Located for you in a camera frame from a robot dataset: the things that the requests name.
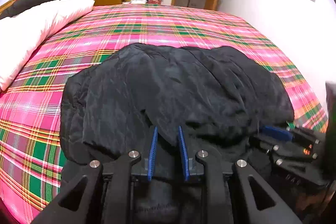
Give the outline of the white folded duvet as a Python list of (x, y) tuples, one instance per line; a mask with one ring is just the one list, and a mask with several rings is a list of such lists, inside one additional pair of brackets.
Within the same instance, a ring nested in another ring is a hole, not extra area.
[(94, 3), (94, 0), (54, 0), (1, 19), (1, 91), (10, 86), (46, 38), (91, 12)]

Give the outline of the pink plaid bed sheet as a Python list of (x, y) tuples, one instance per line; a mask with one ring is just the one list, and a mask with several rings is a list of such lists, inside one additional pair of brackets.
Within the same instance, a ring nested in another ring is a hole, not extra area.
[(297, 67), (242, 18), (177, 6), (96, 6), (42, 43), (1, 94), (1, 199), (19, 223), (30, 223), (59, 191), (67, 79), (131, 43), (234, 47), (280, 77), (297, 124), (327, 129), (326, 112)]

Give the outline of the black padded jacket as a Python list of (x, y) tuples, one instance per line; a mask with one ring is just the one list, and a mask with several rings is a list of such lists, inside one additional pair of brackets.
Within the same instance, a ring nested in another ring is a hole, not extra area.
[(201, 190), (181, 185), (178, 132), (234, 162), (262, 126), (294, 110), (280, 78), (240, 51), (135, 43), (70, 77), (60, 114), (61, 184), (81, 165), (141, 151), (158, 131), (153, 181), (135, 193), (135, 223), (200, 223)]

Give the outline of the wooden headboard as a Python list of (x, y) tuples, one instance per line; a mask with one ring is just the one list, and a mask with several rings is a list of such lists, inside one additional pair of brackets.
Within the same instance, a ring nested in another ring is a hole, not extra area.
[(9, 8), (13, 3), (15, 3), (16, 0), (9, 0), (6, 3), (4, 3), (3, 5), (0, 6), (0, 14), (3, 13), (3, 11), (7, 8)]

